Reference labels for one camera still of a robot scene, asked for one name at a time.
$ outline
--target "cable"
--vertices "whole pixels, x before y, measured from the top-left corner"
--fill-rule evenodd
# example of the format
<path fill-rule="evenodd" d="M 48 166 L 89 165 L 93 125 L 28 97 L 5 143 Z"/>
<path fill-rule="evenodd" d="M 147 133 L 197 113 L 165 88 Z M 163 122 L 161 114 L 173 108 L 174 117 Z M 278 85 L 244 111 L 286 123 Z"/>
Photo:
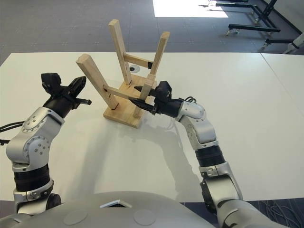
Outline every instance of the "cable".
<path fill-rule="evenodd" d="M 12 126 L 12 125 L 17 125 L 17 124 L 22 124 L 22 123 L 24 123 L 24 121 L 14 122 L 14 123 L 11 123 L 11 124 L 9 123 L 7 125 L 4 125 L 4 126 L 0 127 L 0 130 L 4 129 L 6 127 Z"/>
<path fill-rule="evenodd" d="M 3 129 L 3 130 L 0 130 L 0 133 L 1 133 L 1 132 L 8 131 L 8 130 L 11 130 L 11 129 L 14 129 L 14 128 L 16 128 L 16 127 L 21 127 L 21 126 L 22 126 L 22 124 L 17 124 L 17 125 L 15 125 L 15 126 L 11 126 L 11 127 L 5 128 L 5 129 Z"/>
<path fill-rule="evenodd" d="M 190 102 L 190 103 L 192 103 L 192 102 L 196 103 L 196 99 L 195 99 L 193 96 L 188 96 L 188 97 L 185 99 L 185 101 Z"/>
<path fill-rule="evenodd" d="M 21 127 L 23 125 L 23 123 L 24 123 L 24 121 L 20 121 L 20 122 L 14 122 L 14 123 L 9 123 L 7 125 L 4 125 L 4 126 L 0 127 L 0 133 L 14 129 L 16 127 Z M 0 146 L 4 146 L 4 144 L 8 144 L 9 142 L 10 142 L 9 140 L 0 139 Z"/>

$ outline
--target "white table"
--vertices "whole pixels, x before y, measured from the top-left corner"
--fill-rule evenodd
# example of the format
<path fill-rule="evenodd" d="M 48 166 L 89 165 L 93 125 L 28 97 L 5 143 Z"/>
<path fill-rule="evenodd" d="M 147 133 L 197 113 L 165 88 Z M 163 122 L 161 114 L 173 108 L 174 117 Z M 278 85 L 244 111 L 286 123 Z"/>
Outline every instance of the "white table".
<path fill-rule="evenodd" d="M 110 86 L 118 87 L 123 77 L 116 54 L 89 54 Z M 24 120 L 48 99 L 41 73 L 59 73 L 63 85 L 82 76 L 75 63 L 80 55 L 11 54 L 0 67 L 0 125 Z M 147 73 L 141 68 L 138 75 Z M 157 80 L 169 81 L 173 97 L 191 95 L 204 105 L 244 199 L 304 197 L 304 117 L 262 55 L 164 53 Z M 64 201 L 117 190 L 203 201 L 198 162 L 179 123 L 147 114 L 141 128 L 133 129 L 106 120 L 106 103 L 89 81 L 79 97 L 93 103 L 68 114 L 50 151 L 54 192 Z M 10 139 L 17 132 L 0 136 Z M 0 148 L 0 200 L 13 200 L 5 148 Z"/>
<path fill-rule="evenodd" d="M 262 54 L 304 115 L 304 56 Z"/>

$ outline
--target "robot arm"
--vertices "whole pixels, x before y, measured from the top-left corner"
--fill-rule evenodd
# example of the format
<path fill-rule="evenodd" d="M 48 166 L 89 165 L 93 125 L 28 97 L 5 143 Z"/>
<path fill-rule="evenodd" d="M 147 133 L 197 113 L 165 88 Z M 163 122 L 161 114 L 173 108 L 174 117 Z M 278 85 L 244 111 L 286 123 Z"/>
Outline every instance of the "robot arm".
<path fill-rule="evenodd" d="M 297 49 L 301 48 L 304 45 L 304 33 L 299 35 L 296 39 L 294 39 L 293 42 L 288 44 L 288 48 L 283 54 L 292 54 L 294 53 Z"/>
<path fill-rule="evenodd" d="M 58 74 L 42 74 L 41 78 L 51 97 L 23 123 L 6 149 L 15 176 L 15 212 L 29 215 L 61 203 L 59 195 L 51 194 L 54 181 L 48 168 L 50 146 L 68 112 L 80 104 L 91 104 L 90 100 L 76 98 L 85 87 L 86 77 L 76 78 L 69 86 L 60 85 Z"/>
<path fill-rule="evenodd" d="M 136 106 L 152 114 L 165 114 L 176 119 L 186 129 L 199 162 L 203 181 L 200 184 L 207 209 L 216 213 L 220 227 L 284 227 L 272 222 L 251 204 L 243 201 L 242 193 L 229 163 L 219 147 L 215 130 L 206 117 L 205 109 L 181 98 L 171 98 L 168 82 L 160 82 L 149 95 L 154 105 L 130 98 Z"/>

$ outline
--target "vent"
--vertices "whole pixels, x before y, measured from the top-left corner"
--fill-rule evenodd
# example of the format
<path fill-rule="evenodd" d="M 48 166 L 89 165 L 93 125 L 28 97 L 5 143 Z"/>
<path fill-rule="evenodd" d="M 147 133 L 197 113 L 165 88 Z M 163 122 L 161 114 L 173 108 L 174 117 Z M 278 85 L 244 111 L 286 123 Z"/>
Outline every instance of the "vent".
<path fill-rule="evenodd" d="M 132 205 L 120 199 L 100 205 L 99 208 L 131 208 Z"/>

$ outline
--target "wooden block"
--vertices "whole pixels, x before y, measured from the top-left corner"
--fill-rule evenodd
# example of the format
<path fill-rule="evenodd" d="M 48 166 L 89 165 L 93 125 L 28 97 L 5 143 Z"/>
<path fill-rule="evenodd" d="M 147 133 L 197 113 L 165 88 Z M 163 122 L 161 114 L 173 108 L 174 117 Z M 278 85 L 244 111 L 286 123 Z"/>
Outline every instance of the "wooden block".
<path fill-rule="evenodd" d="M 147 78 L 144 80 L 142 91 L 141 91 L 141 94 L 139 96 L 139 99 L 142 99 L 144 101 L 146 100 L 146 98 L 148 97 L 149 92 L 150 92 L 150 90 L 151 90 L 151 88 L 154 84 L 154 81 L 155 81 L 155 75 L 149 74 L 147 76 Z M 141 108 L 136 107 L 135 110 L 134 110 L 133 116 L 138 117 L 140 111 L 141 111 Z"/>
<path fill-rule="evenodd" d="M 119 97 L 122 97 L 124 99 L 129 99 L 129 97 L 139 98 L 138 95 L 129 94 L 129 93 L 125 92 L 125 91 L 120 91 L 119 89 L 116 89 L 116 88 L 113 88 L 113 87 L 110 87 L 110 86 L 104 86 L 104 89 L 108 93 L 116 95 L 116 96 L 119 96 Z"/>
<path fill-rule="evenodd" d="M 125 83 L 122 83 L 122 85 L 119 87 L 120 91 L 125 91 L 128 94 L 132 94 L 134 96 L 139 96 L 140 92 L 134 89 L 134 86 L 140 86 L 144 84 L 145 77 L 140 77 L 137 75 L 132 75 L 132 82 L 130 85 L 126 85 Z M 153 84 L 153 88 L 155 88 L 157 85 L 156 82 Z M 134 117 L 133 113 L 135 111 L 135 105 L 124 98 L 116 97 L 119 105 L 115 110 L 111 110 L 109 107 L 104 112 L 104 117 L 113 121 L 117 121 L 121 124 L 125 124 L 131 127 L 138 128 L 140 126 L 140 123 L 143 119 L 144 114 L 146 113 L 144 110 L 140 111 L 139 117 Z M 150 103 L 153 101 L 153 97 L 149 96 L 146 99 L 147 103 Z"/>
<path fill-rule="evenodd" d="M 124 54 L 123 57 L 124 57 L 124 60 L 126 62 L 134 63 L 134 64 L 137 64 L 139 66 L 145 67 L 145 68 L 148 68 L 148 63 L 149 62 L 152 63 L 151 61 L 149 61 L 147 59 L 139 58 L 139 57 L 132 56 L 132 55 L 129 55 L 129 54 Z"/>
<path fill-rule="evenodd" d="M 109 23 L 110 32 L 112 35 L 112 39 L 116 48 L 116 53 L 119 61 L 120 68 L 123 73 L 124 82 L 128 85 L 131 83 L 132 77 L 130 72 L 129 63 L 124 60 L 124 39 L 122 35 L 122 31 L 120 29 L 119 21 L 114 19 Z"/>
<path fill-rule="evenodd" d="M 154 57 L 154 61 L 153 61 L 153 65 L 151 68 L 151 72 L 150 74 L 155 75 L 158 69 L 158 66 L 160 64 L 160 61 L 162 59 L 162 54 L 166 48 L 168 39 L 170 36 L 170 32 L 163 32 L 161 35 L 161 39 L 160 42 L 158 43 L 158 47 L 155 53 L 155 57 Z"/>
<path fill-rule="evenodd" d="M 118 105 L 114 95 L 106 92 L 104 86 L 108 86 L 104 77 L 100 73 L 92 57 L 88 54 L 83 54 L 76 61 L 77 65 L 84 72 L 85 76 L 90 80 L 100 96 L 108 104 L 111 109 L 115 109 Z"/>

